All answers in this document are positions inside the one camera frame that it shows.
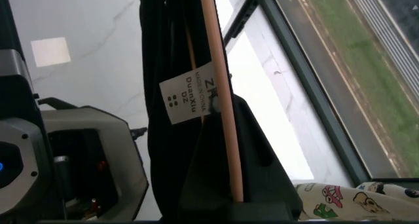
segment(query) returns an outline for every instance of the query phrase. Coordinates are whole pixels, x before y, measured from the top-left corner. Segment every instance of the red component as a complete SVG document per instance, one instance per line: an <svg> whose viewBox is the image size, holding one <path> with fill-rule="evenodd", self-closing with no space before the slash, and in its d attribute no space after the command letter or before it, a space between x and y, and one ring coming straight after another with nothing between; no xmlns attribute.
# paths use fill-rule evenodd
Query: red component
<svg viewBox="0 0 419 224"><path fill-rule="evenodd" d="M98 170L100 172L104 171L107 168L107 163L105 161L98 162Z"/></svg>

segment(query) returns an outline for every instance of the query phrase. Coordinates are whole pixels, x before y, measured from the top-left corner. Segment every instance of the gray machine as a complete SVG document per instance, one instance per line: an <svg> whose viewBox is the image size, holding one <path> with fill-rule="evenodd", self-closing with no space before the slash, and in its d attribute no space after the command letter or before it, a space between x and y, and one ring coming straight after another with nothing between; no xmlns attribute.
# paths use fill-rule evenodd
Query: gray machine
<svg viewBox="0 0 419 224"><path fill-rule="evenodd" d="M144 128L37 99L15 50L0 50L0 95L0 223L135 218L149 186L135 143Z"/></svg>

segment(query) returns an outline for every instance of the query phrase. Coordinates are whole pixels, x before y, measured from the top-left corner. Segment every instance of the clothing tag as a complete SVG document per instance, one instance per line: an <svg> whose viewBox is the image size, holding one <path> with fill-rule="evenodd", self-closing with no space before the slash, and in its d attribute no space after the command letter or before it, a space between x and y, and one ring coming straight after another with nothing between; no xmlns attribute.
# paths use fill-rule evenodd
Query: clothing tag
<svg viewBox="0 0 419 224"><path fill-rule="evenodd" d="M212 62L160 83L172 124L209 115L217 96Z"/></svg>

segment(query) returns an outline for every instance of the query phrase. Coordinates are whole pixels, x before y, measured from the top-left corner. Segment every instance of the four-dot logo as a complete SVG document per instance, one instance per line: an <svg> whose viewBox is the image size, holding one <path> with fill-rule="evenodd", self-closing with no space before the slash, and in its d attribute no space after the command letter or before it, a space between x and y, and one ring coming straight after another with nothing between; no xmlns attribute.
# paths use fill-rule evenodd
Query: four-dot logo
<svg viewBox="0 0 419 224"><path fill-rule="evenodd" d="M170 106L170 107L173 107L173 105L177 106L177 101L176 101L176 98L177 98L177 96L176 96L176 95L173 95L173 97L170 97L170 96L168 97L168 101L170 102L170 103L169 103L169 106Z"/></svg>

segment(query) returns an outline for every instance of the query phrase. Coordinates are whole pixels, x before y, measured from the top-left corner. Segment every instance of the green cartoon frog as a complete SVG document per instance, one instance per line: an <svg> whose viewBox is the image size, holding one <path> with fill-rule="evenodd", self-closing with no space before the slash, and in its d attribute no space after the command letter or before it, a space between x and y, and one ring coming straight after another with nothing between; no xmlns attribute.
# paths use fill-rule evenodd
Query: green cartoon frog
<svg viewBox="0 0 419 224"><path fill-rule="evenodd" d="M338 217L338 215L335 213L335 211L333 211L333 209L331 209L323 203L316 205L316 208L314 209L313 213L314 215L324 219Z"/></svg>

